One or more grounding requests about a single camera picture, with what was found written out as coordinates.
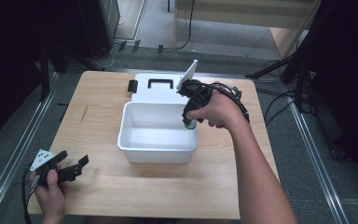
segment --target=black stand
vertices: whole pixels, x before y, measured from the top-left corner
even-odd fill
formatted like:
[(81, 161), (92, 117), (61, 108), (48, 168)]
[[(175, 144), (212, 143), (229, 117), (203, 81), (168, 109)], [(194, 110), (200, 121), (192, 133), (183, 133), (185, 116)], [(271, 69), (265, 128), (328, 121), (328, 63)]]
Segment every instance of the black stand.
[(49, 74), (48, 74), (48, 59), (50, 59), (51, 64), (57, 72), (65, 73), (68, 65), (65, 62), (65, 59), (62, 57), (63, 54), (66, 54), (78, 61), (79, 63), (84, 64), (91, 71), (101, 71), (102, 68), (97, 68), (96, 65), (90, 63), (86, 59), (80, 57), (67, 47), (59, 44), (52, 43), (46, 44), (42, 47), (40, 53), (40, 70), (42, 73), (42, 94), (40, 96), (40, 102), (43, 102), (46, 99), (46, 96), (50, 92), (49, 85)]
[(264, 68), (264, 69), (261, 70), (261, 71), (258, 71), (258, 72), (256, 72), (256, 73), (251, 74), (251, 75), (246, 76), (246, 77), (249, 77), (249, 78), (260, 78), (260, 77), (262, 77), (262, 76), (264, 76), (264, 75), (266, 75), (266, 74), (268, 74), (268, 73), (270, 73), (270, 72), (272, 72), (272, 71), (274, 71), (274, 70), (277, 70), (277, 69), (279, 69), (280, 67), (282, 67), (282, 66), (284, 66), (284, 65), (287, 65), (287, 64), (289, 63), (290, 57), (293, 57), (292, 55), (290, 55), (290, 56), (287, 57), (287, 58), (284, 58), (284, 59), (280, 60), (280, 61), (277, 62), (277, 63), (274, 63), (274, 64), (272, 64), (272, 65), (270, 65), (270, 66)]

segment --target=black cable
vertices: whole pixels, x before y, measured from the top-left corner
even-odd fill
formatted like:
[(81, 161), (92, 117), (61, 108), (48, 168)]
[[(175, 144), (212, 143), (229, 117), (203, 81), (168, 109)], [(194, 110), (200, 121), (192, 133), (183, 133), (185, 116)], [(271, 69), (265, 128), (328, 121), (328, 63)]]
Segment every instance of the black cable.
[(294, 92), (294, 91), (286, 91), (286, 92), (284, 92), (284, 93), (281, 93), (281, 94), (279, 94), (277, 97), (275, 97), (275, 99), (273, 99), (273, 100), (271, 101), (271, 103), (269, 103), (269, 105), (268, 105), (268, 107), (267, 107), (267, 110), (266, 110), (266, 112), (264, 113), (264, 121), (266, 121), (266, 119), (267, 119), (267, 114), (269, 113), (269, 110), (270, 110), (270, 108), (272, 107), (272, 105), (274, 104), (274, 102), (277, 101), (278, 99), (280, 99), (280, 98), (283, 97), (283, 96), (287, 96), (286, 94), (288, 94), (288, 93), (290, 93), (290, 92)]
[[(186, 6), (186, 0), (183, 0), (183, 4), (185, 5), (185, 8), (187, 8)], [(187, 19), (185, 19), (185, 25), (186, 25), (186, 28), (188, 29), (188, 24), (187, 24)], [(190, 40), (190, 48), (189, 49), (192, 49), (193, 48), (193, 42)]]
[(289, 102), (284, 108), (282, 108), (280, 111), (278, 111), (274, 116), (266, 120), (266, 126), (269, 125), (278, 115), (280, 115), (284, 110), (291, 105), (293, 101)]
[(22, 207), (24, 209), (24, 219), (26, 224), (32, 224), (30, 214), (28, 213), (28, 203), (25, 196), (25, 177), (28, 174), (28, 169), (24, 170), (21, 179), (21, 195), (22, 195)]
[(30, 203), (30, 199), (31, 199), (31, 196), (34, 194), (34, 192), (37, 190), (37, 188), (39, 188), (39, 186), (36, 186), (36, 188), (34, 188), (30, 195), (28, 196), (28, 199), (27, 199), (27, 208), (28, 208), (28, 204)]
[(185, 42), (185, 44), (182, 47), (174, 49), (174, 50), (183, 49), (188, 44), (188, 41), (190, 41), (190, 37), (191, 37), (191, 22), (193, 21), (193, 12), (194, 12), (194, 3), (195, 2), (196, 2), (196, 0), (193, 0), (193, 3), (191, 4), (191, 13), (190, 13), (190, 21), (188, 23), (188, 38), (187, 38), (187, 41)]

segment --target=hand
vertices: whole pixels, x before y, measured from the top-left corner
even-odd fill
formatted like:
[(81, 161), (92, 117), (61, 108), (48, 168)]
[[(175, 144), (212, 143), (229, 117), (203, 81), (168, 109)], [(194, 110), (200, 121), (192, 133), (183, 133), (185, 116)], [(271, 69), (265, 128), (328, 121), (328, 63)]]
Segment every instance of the hand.
[(207, 119), (209, 126), (231, 129), (244, 119), (240, 108), (228, 97), (214, 90), (210, 102), (203, 108), (187, 113), (188, 119)]
[[(33, 180), (35, 172), (31, 173), (30, 179)], [(66, 192), (68, 185), (65, 183), (60, 189), (57, 185), (58, 175), (55, 170), (48, 172), (48, 189), (39, 186), (35, 191), (36, 199), (39, 202), (43, 214), (44, 224), (62, 223), (65, 216), (65, 198), (63, 192)]]

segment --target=floor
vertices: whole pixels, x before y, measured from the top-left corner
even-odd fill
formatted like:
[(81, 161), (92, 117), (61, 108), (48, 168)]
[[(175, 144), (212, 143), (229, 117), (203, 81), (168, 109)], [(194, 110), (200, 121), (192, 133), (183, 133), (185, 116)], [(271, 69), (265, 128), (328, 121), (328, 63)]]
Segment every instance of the floor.
[[(134, 2), (141, 1), (118, 0), (119, 5), (122, 6), (120, 14), (127, 19), (117, 28), (117, 41), (128, 40), (131, 45), (131, 41), (140, 40), (141, 47), (157, 49), (158, 45), (163, 45), (164, 48), (171, 48), (174, 1), (171, 1), (170, 12), (166, 0), (145, 1), (144, 6), (134, 4)], [(139, 11), (142, 11), (141, 7), (145, 8), (142, 16), (138, 17)], [(129, 26), (136, 22), (132, 20), (139, 20), (142, 25), (138, 29), (135, 27), (135, 35), (123, 36), (125, 30), (133, 30)], [(180, 47), (187, 41), (189, 20), (178, 20), (177, 25), (176, 46)], [(268, 27), (227, 25), (209, 21), (192, 21), (191, 37), (183, 51), (267, 60), (280, 60), (281, 58)]]

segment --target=wire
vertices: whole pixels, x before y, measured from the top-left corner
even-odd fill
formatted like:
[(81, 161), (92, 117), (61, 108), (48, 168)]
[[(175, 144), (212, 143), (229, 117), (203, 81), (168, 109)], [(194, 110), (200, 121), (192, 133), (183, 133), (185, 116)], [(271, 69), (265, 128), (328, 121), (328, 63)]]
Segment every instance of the wire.
[(191, 4), (191, 13), (190, 13), (190, 22), (188, 23), (188, 38), (187, 38), (187, 41), (185, 42), (185, 44), (182, 47), (179, 47), (179, 48), (176, 48), (176, 49), (173, 49), (173, 48), (167, 48), (167, 49), (181, 50), (188, 44), (188, 41), (190, 41), (190, 37), (191, 37), (191, 22), (193, 21), (193, 12), (194, 12), (194, 3), (195, 2), (196, 2), (196, 0), (193, 0), (193, 2)]
[(24, 209), (25, 223), (31, 224), (32, 222), (31, 222), (30, 214), (28, 213), (28, 201), (26, 201), (26, 197), (25, 197), (25, 177), (27, 176), (27, 174), (28, 174), (28, 169), (25, 169), (21, 179), (21, 195), (22, 195), (22, 207)]
[(126, 22), (126, 20), (127, 20), (127, 18), (125, 18), (124, 16), (121, 16), (121, 15), (120, 15), (120, 18), (124, 18), (124, 21), (123, 21), (123, 22), (120, 22), (118, 25), (124, 24), (124, 22)]
[(110, 64), (108, 64), (108, 65), (102, 65), (102, 64), (99, 64), (99, 63), (95, 62), (94, 60), (92, 60), (92, 61), (93, 61), (94, 63), (96, 63), (98, 66), (101, 66), (102, 68), (107, 68), (107, 67), (109, 67), (110, 65), (112, 65), (112, 64), (115, 62), (115, 58), (113, 57), (112, 51), (113, 51), (113, 49), (117, 48), (118, 46), (119, 46), (119, 44), (114, 45), (114, 46), (109, 50), (110, 57), (112, 57), (112, 62), (111, 62)]
[(281, 97), (283, 96), (289, 96), (289, 97), (295, 97), (294, 95), (287, 95), (290, 92), (294, 92), (294, 91), (286, 91), (284, 93), (279, 94), (277, 97), (275, 97), (275, 99), (273, 99), (271, 101), (271, 103), (269, 103), (266, 112), (264, 113), (264, 121), (267, 121), (267, 114), (269, 113), (269, 110), (271, 109), (272, 105)]
[(30, 199), (31, 199), (31, 196), (34, 194), (34, 192), (37, 190), (37, 188), (39, 188), (39, 186), (36, 186), (36, 188), (34, 188), (30, 195), (28, 196), (28, 199), (27, 199), (27, 208), (28, 208), (28, 204), (30, 203)]
[[(186, 0), (183, 0), (183, 4), (185, 5), (185, 15), (187, 15), (187, 6), (186, 6)], [(188, 28), (188, 24), (187, 24), (187, 18), (185, 17), (185, 25), (186, 25), (186, 28)], [(193, 48), (193, 41), (191, 41), (190, 39), (190, 48), (188, 50), (191, 50)]]
[(284, 108), (282, 108), (280, 111), (278, 111), (274, 116), (272, 116), (271, 118), (266, 120), (266, 125), (269, 125), (278, 115), (280, 115), (284, 110), (287, 109), (287, 107), (289, 107), (289, 105), (291, 105), (293, 103), (293, 101), (289, 102), (289, 104), (287, 104)]
[(109, 13), (108, 13), (108, 16), (107, 16), (108, 21), (110, 21), (110, 13), (112, 12), (112, 1), (113, 0), (110, 0), (110, 4), (109, 4)]

